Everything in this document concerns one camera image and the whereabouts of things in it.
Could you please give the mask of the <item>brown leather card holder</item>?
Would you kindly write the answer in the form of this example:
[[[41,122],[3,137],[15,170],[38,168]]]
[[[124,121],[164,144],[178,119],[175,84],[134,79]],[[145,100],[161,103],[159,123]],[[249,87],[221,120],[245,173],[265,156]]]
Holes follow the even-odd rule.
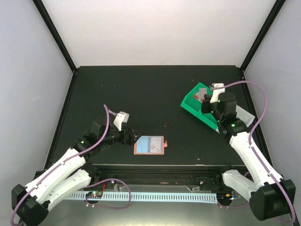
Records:
[[[134,145],[135,155],[164,155],[168,143],[164,136],[141,136]]]

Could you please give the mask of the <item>white floral credit card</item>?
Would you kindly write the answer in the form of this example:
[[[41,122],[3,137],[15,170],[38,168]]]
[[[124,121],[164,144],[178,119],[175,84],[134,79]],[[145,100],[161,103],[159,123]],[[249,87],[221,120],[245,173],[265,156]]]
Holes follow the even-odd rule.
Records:
[[[207,95],[207,88],[199,88],[198,100],[203,102],[205,100],[205,95]]]

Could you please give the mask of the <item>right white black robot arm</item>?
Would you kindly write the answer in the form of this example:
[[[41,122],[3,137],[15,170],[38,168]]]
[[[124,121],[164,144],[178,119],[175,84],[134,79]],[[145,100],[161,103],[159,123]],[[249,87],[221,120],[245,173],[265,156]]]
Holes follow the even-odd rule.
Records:
[[[248,179],[230,169],[214,177],[215,187],[220,190],[230,187],[237,191],[260,221],[291,214],[294,222],[295,185],[290,179],[284,180],[264,158],[248,127],[237,117],[235,95],[222,91],[205,94],[203,99],[201,112],[210,113],[217,120],[219,133],[238,153],[252,177]]]

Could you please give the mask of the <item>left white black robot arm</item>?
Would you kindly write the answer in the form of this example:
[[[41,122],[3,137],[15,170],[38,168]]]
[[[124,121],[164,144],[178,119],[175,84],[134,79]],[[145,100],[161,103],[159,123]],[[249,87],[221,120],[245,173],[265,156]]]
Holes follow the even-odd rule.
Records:
[[[103,124],[96,119],[90,130],[78,138],[66,153],[39,177],[25,186],[16,185],[11,192],[12,216],[20,217],[20,226],[38,226],[64,198],[80,189],[95,188],[101,171],[91,159],[114,143],[134,145],[142,136],[140,130],[121,122]]]

